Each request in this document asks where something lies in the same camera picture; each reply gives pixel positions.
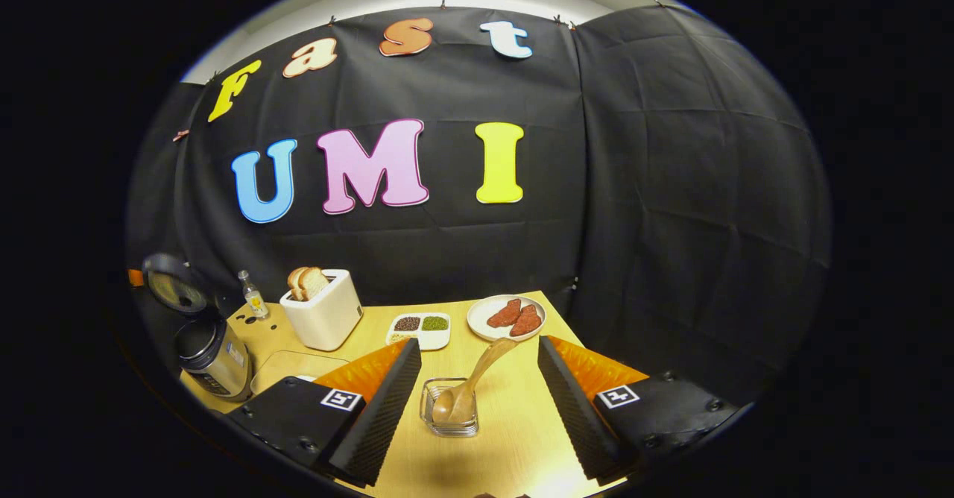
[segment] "small glass cup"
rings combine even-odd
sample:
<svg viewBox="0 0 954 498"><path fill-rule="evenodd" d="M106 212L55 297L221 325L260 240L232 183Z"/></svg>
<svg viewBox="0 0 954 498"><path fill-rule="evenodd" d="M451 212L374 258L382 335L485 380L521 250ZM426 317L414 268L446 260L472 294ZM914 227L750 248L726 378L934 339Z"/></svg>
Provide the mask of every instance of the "small glass cup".
<svg viewBox="0 0 954 498"><path fill-rule="evenodd" d="M444 390L460 385L467 380L464 376L454 378L427 379L423 382L423 391L420 392L420 419L434 434L439 437L473 437L480 428L477 424L477 393L474 393L473 417L463 423L435 423L434 402Z"/></svg>

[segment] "pink letter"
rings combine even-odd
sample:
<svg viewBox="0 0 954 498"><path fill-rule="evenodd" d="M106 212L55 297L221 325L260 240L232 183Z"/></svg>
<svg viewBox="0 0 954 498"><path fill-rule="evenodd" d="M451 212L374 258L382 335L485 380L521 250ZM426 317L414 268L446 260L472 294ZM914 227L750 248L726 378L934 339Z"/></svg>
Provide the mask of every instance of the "pink letter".
<svg viewBox="0 0 954 498"><path fill-rule="evenodd" d="M381 201L386 206L414 206L427 202L429 193L425 186L420 185L417 164L420 131L423 131L420 120L396 120L385 125L370 157L348 129L321 135L318 147L324 150L328 166L328 201L324 202L324 212L341 215L354 209L355 201L345 189L345 178L351 182L364 206L371 207L385 172L388 173L388 189L381 195Z"/></svg>

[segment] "wooden table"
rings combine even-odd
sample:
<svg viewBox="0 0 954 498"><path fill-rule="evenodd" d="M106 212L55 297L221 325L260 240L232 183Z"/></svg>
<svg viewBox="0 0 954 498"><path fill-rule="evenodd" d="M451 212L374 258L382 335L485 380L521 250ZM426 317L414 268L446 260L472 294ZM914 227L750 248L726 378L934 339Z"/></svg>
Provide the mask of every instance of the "wooden table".
<svg viewBox="0 0 954 498"><path fill-rule="evenodd" d="M580 343L541 291L522 294L546 308L541 335L555 335ZM251 317L248 305L228 319L236 335L245 341L256 365L273 352L291 350L312 355L334 356L348 362L385 344L392 320L406 312L444 312L450 315L450 343L437 351L420 352L420 375L398 423L375 487L354 488L381 498L442 496L473 498L491 494L496 498L582 497L614 487L587 480L566 436L556 405L537 366L537 336L521 342L500 362L490 367L477 385L480 431L471 438L433 435L420 420L420 390L434 376L468 376L487 341L467 327L467 310L476 300L411 306L368 306L355 330L336 351L323 352L302 345L292 330L282 306L269 303L271 318L245 324L237 315ZM201 389L186 373L180 379L209 409L223 413L240 406Z"/></svg>

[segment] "white plate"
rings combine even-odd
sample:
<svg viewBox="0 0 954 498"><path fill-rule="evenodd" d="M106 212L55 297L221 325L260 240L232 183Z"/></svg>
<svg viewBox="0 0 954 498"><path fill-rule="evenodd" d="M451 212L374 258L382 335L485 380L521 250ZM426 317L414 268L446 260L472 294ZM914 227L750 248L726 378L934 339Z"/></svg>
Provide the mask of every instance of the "white plate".
<svg viewBox="0 0 954 498"><path fill-rule="evenodd" d="M447 319L446 330L420 330L423 327L423 319L430 317L439 317ZM420 318L417 330L394 330L394 325L398 324L402 318ZM401 314L391 322L391 328L388 328L388 334L385 334L385 345L388 345L388 339L392 334L409 334L418 338L418 345L422 351L434 351L441 349L450 342L450 315L440 312L413 312L413 314Z"/></svg>
<svg viewBox="0 0 954 498"><path fill-rule="evenodd" d="M525 335L511 335L511 329L514 328L513 325L494 328L487 324L487 319L490 319L492 315L503 309L504 306L507 306L508 301L514 300L514 298L519 298L521 308L529 304L535 305L537 314L541 319L540 325L536 330L527 332ZM467 310L467 326L470 326L470 330L474 331L474 334L480 335L481 338L488 339L488 341L494 341L494 339L498 338L524 341L524 339L530 339L537 335L545 324L546 310L544 307L541 306L539 302L532 300L532 298L520 297L518 294L495 294L493 297L478 300L470 307L470 310Z"/></svg>

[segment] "glass bottle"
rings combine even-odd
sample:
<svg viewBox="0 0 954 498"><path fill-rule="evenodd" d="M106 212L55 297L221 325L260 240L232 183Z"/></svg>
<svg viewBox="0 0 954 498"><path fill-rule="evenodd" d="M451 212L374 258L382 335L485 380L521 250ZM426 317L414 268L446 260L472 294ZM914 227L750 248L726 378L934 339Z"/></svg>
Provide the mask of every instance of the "glass bottle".
<svg viewBox="0 0 954 498"><path fill-rule="evenodd" d="M262 299L259 288L255 287L255 284L252 284L251 280L248 279L248 271L239 271L238 279L241 280L242 284L241 293L249 307L252 308L252 313L255 314L256 318L259 318L259 321L265 321L269 318L271 312L268 311L268 306Z"/></svg>

